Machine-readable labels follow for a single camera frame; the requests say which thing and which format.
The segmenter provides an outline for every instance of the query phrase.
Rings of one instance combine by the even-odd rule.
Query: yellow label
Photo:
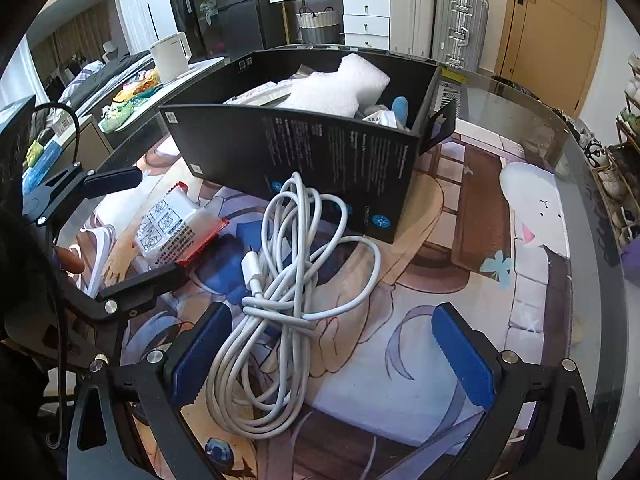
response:
[[[443,68],[442,69],[442,76],[446,77],[447,79],[451,79],[453,81],[457,81],[460,84],[464,84],[466,81],[466,77],[464,77],[463,75],[460,74],[456,74],[455,72],[452,72],[451,70],[448,70],[447,68]]]

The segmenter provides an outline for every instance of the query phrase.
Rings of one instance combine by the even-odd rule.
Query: black plastic bin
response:
[[[431,139],[430,103],[439,68],[371,51],[358,52],[391,79],[380,104],[409,101],[402,132],[359,120],[286,110],[223,105],[233,96],[296,73],[301,64],[334,72],[349,50],[277,49],[254,52],[194,84],[160,109],[195,176],[269,200],[293,171],[320,193],[340,196],[350,208],[348,227],[393,242],[417,157],[455,128],[455,102]],[[325,208],[323,217],[339,220]]]

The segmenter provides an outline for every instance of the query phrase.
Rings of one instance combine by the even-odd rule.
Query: blue gripper pad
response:
[[[213,359],[230,334],[231,310],[224,303],[212,303],[191,330],[176,338],[164,366],[169,403],[174,408],[195,402]]]
[[[495,398],[495,376],[469,337],[465,335],[464,331],[472,335],[471,328],[454,308],[453,312],[457,314],[458,320],[446,310],[444,305],[436,307],[431,318],[433,336],[471,403],[488,410]]]

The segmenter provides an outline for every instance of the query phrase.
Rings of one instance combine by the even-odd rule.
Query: glass table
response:
[[[430,333],[433,307],[445,301],[498,350],[530,362],[555,365],[566,356],[576,362],[592,407],[601,478],[612,478],[636,446],[640,376],[628,305],[638,302],[638,290],[624,278],[602,197],[570,129],[534,98],[478,74],[447,73],[436,94],[433,109],[458,100],[458,127],[450,142],[420,158],[416,173],[439,190],[433,196],[442,203],[424,219],[431,228],[407,251],[405,266],[381,280],[369,304],[318,327],[299,421],[274,440],[252,443],[215,426],[203,392],[182,409],[200,443],[226,456],[221,467],[232,476],[418,479],[446,466],[481,410],[466,399]],[[246,291],[229,262],[251,245],[265,204],[195,178],[165,135],[161,115],[147,127],[154,132],[135,144],[143,183],[86,202],[61,234],[60,244],[89,263],[81,286],[94,267],[100,286],[145,270],[127,247],[141,214],[179,180],[192,200],[231,223],[190,284],[131,323],[123,364],[169,345],[211,301],[226,301],[242,316]],[[109,168],[131,164],[127,151]],[[340,271],[352,250],[319,282],[327,304],[358,288]],[[273,348],[267,342],[263,350],[255,374],[268,381]],[[524,438],[531,412],[523,409],[508,447]],[[157,473],[168,478],[150,430],[137,426]],[[456,431],[454,444],[438,450],[443,435]],[[402,469],[408,463],[409,476]],[[495,475],[510,465],[506,453]]]

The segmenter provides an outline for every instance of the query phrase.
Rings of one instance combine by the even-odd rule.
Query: curtain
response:
[[[82,54],[89,62],[102,60],[102,44],[110,39],[107,2],[81,12],[53,33],[61,64],[74,54]]]
[[[40,80],[46,80],[74,54],[81,54],[89,62],[102,60],[102,44],[111,39],[107,2],[100,2],[81,12],[47,36],[31,50]]]
[[[38,104],[49,102],[31,59],[25,36],[0,78],[0,108],[34,94]]]
[[[141,0],[119,0],[124,28],[129,33],[129,51],[137,54],[156,42],[156,35],[145,16],[148,9]]]

